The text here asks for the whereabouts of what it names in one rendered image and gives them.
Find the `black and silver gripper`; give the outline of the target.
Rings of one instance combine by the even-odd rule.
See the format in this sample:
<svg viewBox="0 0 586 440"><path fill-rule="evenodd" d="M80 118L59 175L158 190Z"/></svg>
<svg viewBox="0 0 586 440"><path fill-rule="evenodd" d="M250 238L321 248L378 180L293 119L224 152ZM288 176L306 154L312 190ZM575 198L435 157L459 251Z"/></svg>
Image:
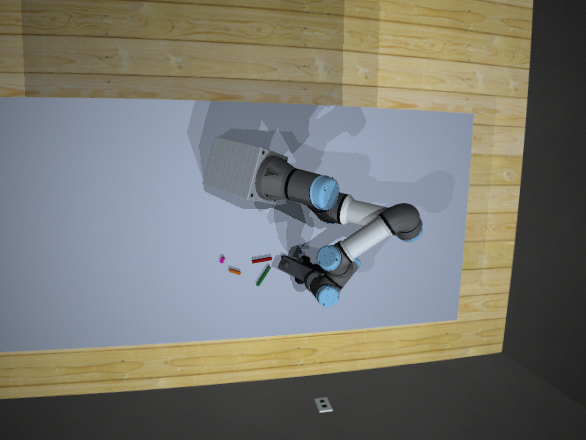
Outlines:
<svg viewBox="0 0 586 440"><path fill-rule="evenodd" d="M304 255L304 256L301 256L299 259L297 259L297 260L296 260L296 261L298 261L298 262L300 262L300 263L302 263L302 264L304 264L304 265L306 265L306 266L308 266L308 267L310 267L310 268L314 269L313 271L310 271L310 272L309 272L309 273L306 275L306 277L305 277L305 281L304 281L304 282L303 282L303 281L301 281L301 280L299 280L299 279L297 279L297 278L295 277L295 281L296 281L298 284L303 284L303 283L305 283L305 286L306 286L306 288L307 288L307 289L308 289L308 287L307 287L307 279L308 279L308 277L309 277L309 276L310 276L312 273L315 273L315 272L320 272L320 271L322 271L322 272L320 272L320 273L324 273L324 274L325 274L325 273L327 272L326 270L324 270L324 269L322 269L322 268L319 268L319 267L321 267L320 265L318 265L318 264L312 264L312 263L311 263L309 260L310 260L310 257L308 257L308 256L305 256L305 255ZM312 265L316 265L316 266L312 266L310 263L311 263ZM319 271L319 270L320 270L320 271ZM299 281L299 282L298 282L298 281ZM308 290L309 290L309 289L308 289ZM310 290L309 290L309 291L310 291ZM310 292L311 292L311 291L310 291Z"/></svg>

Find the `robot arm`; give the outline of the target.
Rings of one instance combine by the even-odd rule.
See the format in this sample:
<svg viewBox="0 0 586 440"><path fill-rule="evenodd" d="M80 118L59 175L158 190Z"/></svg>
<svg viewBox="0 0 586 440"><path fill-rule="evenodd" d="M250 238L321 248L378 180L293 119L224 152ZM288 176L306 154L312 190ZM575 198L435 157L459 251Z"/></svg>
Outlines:
<svg viewBox="0 0 586 440"><path fill-rule="evenodd" d="M269 156L261 163L255 186L261 198L302 203L324 223L364 226L343 241L323 246L317 253L318 264L327 272L312 273L307 287L324 307L338 302L339 292L361 265L356 257L388 236L413 242L422 234L423 223L413 205L401 203L387 208L354 200L351 195L339 193L334 178L294 168L277 156ZM286 255L278 269L302 281L314 270Z"/></svg>

